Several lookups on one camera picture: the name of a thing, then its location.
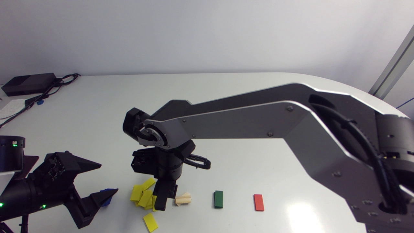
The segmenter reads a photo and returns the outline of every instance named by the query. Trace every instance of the paper sheet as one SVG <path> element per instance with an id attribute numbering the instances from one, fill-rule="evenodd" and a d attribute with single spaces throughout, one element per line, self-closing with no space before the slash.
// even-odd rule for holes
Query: paper sheet
<path id="1" fill-rule="evenodd" d="M 0 110 L 0 118 L 11 116 L 15 113 L 18 113 L 24 108 L 24 101 L 22 100 L 11 100 L 4 108 Z M 7 119 L 0 120 L 0 124 L 5 122 Z"/>

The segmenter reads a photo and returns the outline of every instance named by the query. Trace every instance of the white wall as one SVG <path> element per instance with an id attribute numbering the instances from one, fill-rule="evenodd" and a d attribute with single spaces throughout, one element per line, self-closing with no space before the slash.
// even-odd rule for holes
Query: white wall
<path id="1" fill-rule="evenodd" d="M 2 0 L 0 83 L 17 75 L 285 71 L 368 91 L 412 0 Z"/>
<path id="2" fill-rule="evenodd" d="M 384 101 L 394 107 L 398 107 L 407 100 L 414 97 L 414 62 L 407 68 L 395 86 L 391 89 Z M 411 119 L 414 119 L 414 100 L 405 104 L 398 110 L 402 111 Z"/>

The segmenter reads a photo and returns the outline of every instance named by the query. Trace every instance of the robotic arm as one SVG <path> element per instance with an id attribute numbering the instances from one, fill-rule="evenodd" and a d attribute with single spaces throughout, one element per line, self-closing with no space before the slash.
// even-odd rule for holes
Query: robotic arm
<path id="1" fill-rule="evenodd" d="M 22 233 L 27 232 L 28 215 L 65 205 L 76 226 L 89 225 L 100 207 L 118 189 L 90 194 L 80 198 L 73 184 L 75 177 L 101 167 L 69 151 L 47 154 L 32 173 L 38 156 L 23 153 L 25 139 L 0 136 L 0 233 L 12 233 L 5 220 L 22 216 Z"/>
<path id="2" fill-rule="evenodd" d="M 175 197 L 183 163 L 209 168 L 191 154 L 192 139 L 284 138 L 306 172 L 343 197 L 367 232 L 414 230 L 414 122 L 350 95 L 289 84 L 195 105 L 171 100 L 151 116 L 130 110 L 123 130 L 154 146 L 134 152 L 131 166 L 158 178 L 156 209 Z"/>

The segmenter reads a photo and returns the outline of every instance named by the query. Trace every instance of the black cable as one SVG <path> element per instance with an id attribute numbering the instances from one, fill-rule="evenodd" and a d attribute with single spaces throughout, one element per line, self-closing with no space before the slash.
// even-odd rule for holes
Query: black cable
<path id="1" fill-rule="evenodd" d="M 411 98 L 411 99 L 409 99 L 409 100 L 407 100 L 407 101 L 405 101 L 402 105 L 400 105 L 400 106 L 396 107 L 396 109 L 398 109 L 398 108 L 400 108 L 400 107 L 404 106 L 406 103 L 408 103 L 408 102 L 410 102 L 410 101 L 412 101 L 412 100 L 414 100 L 414 97 L 413 97 L 413 98 Z"/>
<path id="2" fill-rule="evenodd" d="M 73 81 L 75 81 L 79 76 L 81 76 L 81 75 L 78 74 L 78 73 L 74 73 L 74 74 L 66 75 L 66 76 L 64 76 L 62 78 L 56 79 L 56 82 L 54 82 L 45 92 L 43 92 L 43 94 L 37 96 L 37 98 L 35 98 L 35 100 L 33 100 L 31 103 L 27 104 L 22 110 L 20 110 L 19 112 L 15 113 L 13 115 L 8 116 L 8 117 L 1 118 L 1 119 L 7 119 L 7 120 L 5 122 L 3 122 L 3 123 L 0 124 L 0 128 L 2 128 L 5 124 L 9 123 L 14 118 L 16 118 L 17 116 L 19 116 L 23 112 L 25 112 L 26 110 L 29 110 L 34 105 L 34 103 L 36 103 L 36 102 L 44 99 L 45 97 L 48 97 L 50 95 L 49 94 L 49 91 L 51 91 L 54 87 L 59 87 L 59 88 L 55 92 L 51 93 L 51 95 L 53 95 L 56 92 L 58 92 L 58 90 L 62 86 L 69 85 L 70 83 L 72 83 Z M 64 82 L 63 81 L 64 79 L 69 78 L 69 77 L 73 77 L 73 79 L 70 80 L 70 81 L 67 81 L 67 82 Z"/>
<path id="3" fill-rule="evenodd" d="M 407 214 L 407 205 L 399 187 L 398 179 L 392 169 L 384 161 L 383 156 L 379 155 L 362 131 L 355 125 L 354 120 L 347 119 L 339 112 L 320 104 L 312 104 L 314 108 L 325 113 L 333 120 L 341 124 L 361 145 L 368 156 L 373 167 L 381 194 L 384 198 L 385 206 L 392 207 L 399 214 Z"/>

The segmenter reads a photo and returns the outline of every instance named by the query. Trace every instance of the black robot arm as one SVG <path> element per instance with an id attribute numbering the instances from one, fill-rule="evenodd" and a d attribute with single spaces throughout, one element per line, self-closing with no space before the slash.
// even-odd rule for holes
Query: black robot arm
<path id="1" fill-rule="evenodd" d="M 131 109 L 123 130 L 154 146 L 134 152 L 134 171 L 151 167 L 143 173 L 171 184 L 158 193 L 164 199 L 157 198 L 156 209 L 175 195 L 172 183 L 195 148 L 192 139 L 283 138 L 306 172 L 342 196 L 367 231 L 414 229 L 414 205 L 408 205 L 414 203 L 414 123 L 350 95 L 289 84 L 201 104 L 172 100 L 151 116 Z"/>

